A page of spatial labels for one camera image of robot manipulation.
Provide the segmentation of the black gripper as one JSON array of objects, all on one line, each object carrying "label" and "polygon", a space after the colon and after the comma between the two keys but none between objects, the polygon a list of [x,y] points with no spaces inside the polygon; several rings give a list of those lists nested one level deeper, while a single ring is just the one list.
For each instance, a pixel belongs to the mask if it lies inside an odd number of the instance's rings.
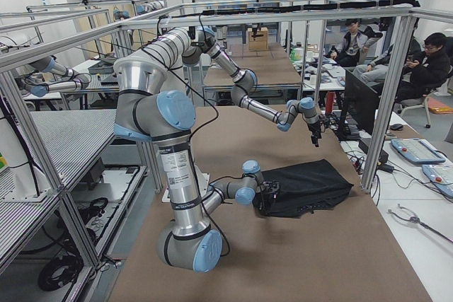
[{"label": "black gripper", "polygon": [[311,142],[315,147],[319,147],[319,139],[322,138],[321,133],[328,126],[328,120],[324,115],[315,115],[306,119],[307,126],[311,132]]},{"label": "black gripper", "polygon": [[260,186],[257,194],[258,210],[260,212],[270,212],[280,193],[280,183],[277,181],[264,182]]}]

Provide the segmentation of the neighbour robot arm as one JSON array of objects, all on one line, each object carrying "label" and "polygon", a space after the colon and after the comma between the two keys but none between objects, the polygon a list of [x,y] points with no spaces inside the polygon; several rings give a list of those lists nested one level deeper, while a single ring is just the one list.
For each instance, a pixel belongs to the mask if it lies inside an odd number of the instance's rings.
[{"label": "neighbour robot arm", "polygon": [[[1,54],[24,50],[34,45],[25,33],[1,35]],[[19,89],[25,94],[43,97],[48,93],[76,91],[88,87],[90,74],[79,73],[60,64],[52,55],[36,59],[23,67],[27,73],[15,77]]]}]

